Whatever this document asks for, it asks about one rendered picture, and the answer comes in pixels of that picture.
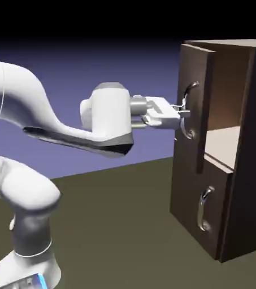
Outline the dark wood cabinet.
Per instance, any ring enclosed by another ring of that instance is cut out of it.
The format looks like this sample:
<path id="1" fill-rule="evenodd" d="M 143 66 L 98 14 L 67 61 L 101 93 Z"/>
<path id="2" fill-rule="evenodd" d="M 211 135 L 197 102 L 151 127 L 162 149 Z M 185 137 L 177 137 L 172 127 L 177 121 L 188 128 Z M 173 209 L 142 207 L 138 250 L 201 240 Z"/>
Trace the dark wood cabinet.
<path id="1" fill-rule="evenodd" d="M 204 159 L 233 170 L 218 259 L 226 262 L 256 251 L 256 40 L 183 44 L 215 52 Z"/>

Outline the dark wood cabinet door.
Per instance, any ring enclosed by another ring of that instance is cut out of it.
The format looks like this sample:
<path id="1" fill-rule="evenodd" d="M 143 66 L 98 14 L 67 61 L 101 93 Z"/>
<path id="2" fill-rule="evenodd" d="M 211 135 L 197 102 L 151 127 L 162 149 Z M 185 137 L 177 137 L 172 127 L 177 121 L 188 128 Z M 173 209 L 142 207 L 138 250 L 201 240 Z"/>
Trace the dark wood cabinet door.
<path id="1" fill-rule="evenodd" d="M 170 212 L 214 260 L 220 257 L 232 176 L 233 170 L 208 156 L 200 174 L 173 164 Z M 206 201 L 204 219 L 211 230 L 202 231 L 197 225 L 198 201 L 209 186 L 214 192 Z"/>
<path id="2" fill-rule="evenodd" d="M 186 109 L 190 117 L 185 118 L 186 130 L 193 130 L 193 139 L 187 139 L 181 127 L 175 131 L 174 163 L 178 168 L 188 168 L 201 173 L 204 167 L 206 133 L 208 128 L 212 73 L 215 52 L 192 46 L 181 45 L 177 104 L 182 104 L 185 89 L 192 82 L 199 86 L 187 97 Z"/>

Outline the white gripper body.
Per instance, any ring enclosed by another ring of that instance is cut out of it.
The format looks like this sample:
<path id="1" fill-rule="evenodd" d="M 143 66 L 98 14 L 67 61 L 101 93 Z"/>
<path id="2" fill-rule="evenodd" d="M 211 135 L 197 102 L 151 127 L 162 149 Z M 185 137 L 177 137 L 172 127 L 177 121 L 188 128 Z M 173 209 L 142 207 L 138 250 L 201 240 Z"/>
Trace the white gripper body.
<path id="1" fill-rule="evenodd" d="M 162 97 L 145 97 L 147 110 L 141 116 L 144 123 L 155 129 L 178 129 L 180 115 L 169 102 Z"/>

